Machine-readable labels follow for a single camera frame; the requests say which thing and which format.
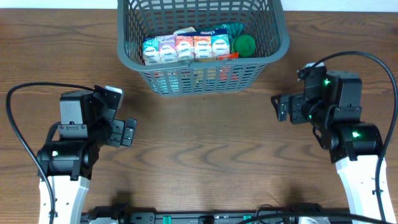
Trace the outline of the mint green wipes packet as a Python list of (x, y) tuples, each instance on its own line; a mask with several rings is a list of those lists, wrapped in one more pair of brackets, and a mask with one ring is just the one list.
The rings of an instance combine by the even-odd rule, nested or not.
[(177, 78), (158, 79), (154, 90), (160, 94), (177, 94), (180, 92), (180, 85)]

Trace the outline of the red spaghetti packet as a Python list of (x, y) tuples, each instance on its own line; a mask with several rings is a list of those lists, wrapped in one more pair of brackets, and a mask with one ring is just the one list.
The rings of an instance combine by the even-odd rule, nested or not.
[[(197, 59), (198, 62), (214, 62), (214, 61), (223, 61), (223, 60), (231, 60), (231, 59), (236, 59), (239, 57), (239, 54), (237, 52), (231, 53), (231, 54), (225, 54), (225, 55), (220, 55), (216, 56), (213, 58), (200, 58)], [(228, 79), (227, 73), (229, 69), (222, 69), (220, 73), (220, 81), (225, 82)]]

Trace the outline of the green lid jar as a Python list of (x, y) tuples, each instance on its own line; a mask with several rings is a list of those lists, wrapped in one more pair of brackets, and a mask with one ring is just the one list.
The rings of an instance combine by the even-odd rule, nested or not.
[(231, 43), (232, 53), (238, 53), (241, 58), (251, 57), (256, 50), (256, 43), (253, 37), (244, 34), (233, 39)]

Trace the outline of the green Nescafe coffee pouch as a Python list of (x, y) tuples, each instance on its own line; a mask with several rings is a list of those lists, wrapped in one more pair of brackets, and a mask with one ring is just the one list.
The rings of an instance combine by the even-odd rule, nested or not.
[(241, 35), (244, 30), (244, 24), (242, 22), (225, 22), (221, 24), (217, 24), (213, 26), (214, 29), (226, 29), (228, 39), (230, 42), (233, 41), (234, 38)]

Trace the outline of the Kleenex tissue multipack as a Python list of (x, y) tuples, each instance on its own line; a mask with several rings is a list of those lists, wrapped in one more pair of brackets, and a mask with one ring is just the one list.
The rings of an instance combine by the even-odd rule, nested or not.
[(142, 57), (146, 65), (215, 59), (228, 55), (227, 29), (212, 29), (156, 36), (144, 41)]

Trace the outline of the beige powder pouch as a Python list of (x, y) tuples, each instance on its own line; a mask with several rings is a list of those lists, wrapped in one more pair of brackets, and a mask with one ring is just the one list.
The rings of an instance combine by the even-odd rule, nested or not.
[(186, 28), (183, 28), (183, 29), (176, 30), (173, 33), (173, 35), (185, 34), (185, 33), (190, 33), (190, 32), (195, 32), (195, 31), (196, 31), (196, 29), (194, 27), (190, 26), (190, 27), (186, 27)]

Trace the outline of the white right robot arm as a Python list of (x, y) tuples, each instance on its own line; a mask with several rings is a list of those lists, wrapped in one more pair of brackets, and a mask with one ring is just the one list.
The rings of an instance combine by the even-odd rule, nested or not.
[(356, 73), (326, 69), (324, 64), (298, 73), (301, 93), (271, 98), (279, 121), (310, 123), (320, 147), (343, 183), (349, 210), (355, 215), (380, 219), (376, 197), (376, 166), (383, 149), (375, 124), (361, 121), (362, 81)]

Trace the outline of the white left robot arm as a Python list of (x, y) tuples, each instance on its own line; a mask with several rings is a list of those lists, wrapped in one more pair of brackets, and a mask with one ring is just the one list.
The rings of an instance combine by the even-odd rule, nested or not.
[(100, 148), (132, 144), (136, 120), (115, 118), (123, 97), (122, 89), (112, 86), (61, 95), (60, 138), (48, 137), (37, 153), (55, 199), (55, 216), (50, 218), (50, 198), (40, 182), (40, 223), (79, 223)]

